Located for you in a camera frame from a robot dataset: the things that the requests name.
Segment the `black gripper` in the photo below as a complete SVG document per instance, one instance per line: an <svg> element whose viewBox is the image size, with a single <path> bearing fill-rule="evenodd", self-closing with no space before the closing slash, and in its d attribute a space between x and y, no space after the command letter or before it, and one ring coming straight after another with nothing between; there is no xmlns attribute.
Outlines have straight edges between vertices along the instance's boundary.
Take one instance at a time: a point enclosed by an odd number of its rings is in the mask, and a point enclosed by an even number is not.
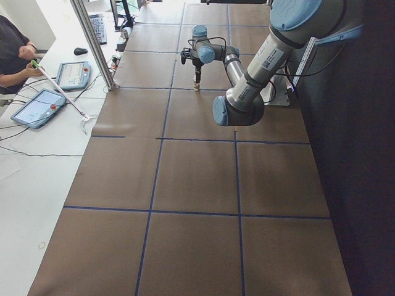
<svg viewBox="0 0 395 296"><path fill-rule="evenodd" d="M195 66L194 83L200 83L200 81L201 81L201 67L204 64L199 59L193 59L192 63Z"/></svg>

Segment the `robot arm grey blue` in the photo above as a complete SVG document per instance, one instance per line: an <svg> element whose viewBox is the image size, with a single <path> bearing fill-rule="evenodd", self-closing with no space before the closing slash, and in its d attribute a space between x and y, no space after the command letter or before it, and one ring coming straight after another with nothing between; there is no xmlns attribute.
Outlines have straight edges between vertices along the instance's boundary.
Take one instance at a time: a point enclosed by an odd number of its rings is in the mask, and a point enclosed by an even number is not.
<svg viewBox="0 0 395 296"><path fill-rule="evenodd" d="M181 60L192 60L196 84L203 65L214 60L223 62L232 87L214 99L214 120L220 126L251 126L264 114L261 90L291 52L304 47L311 38L356 38L363 26L364 6L365 1L273 1L269 35L247 68L241 65L234 47L211 43L204 25L193 27L191 48L182 50Z"/></svg>

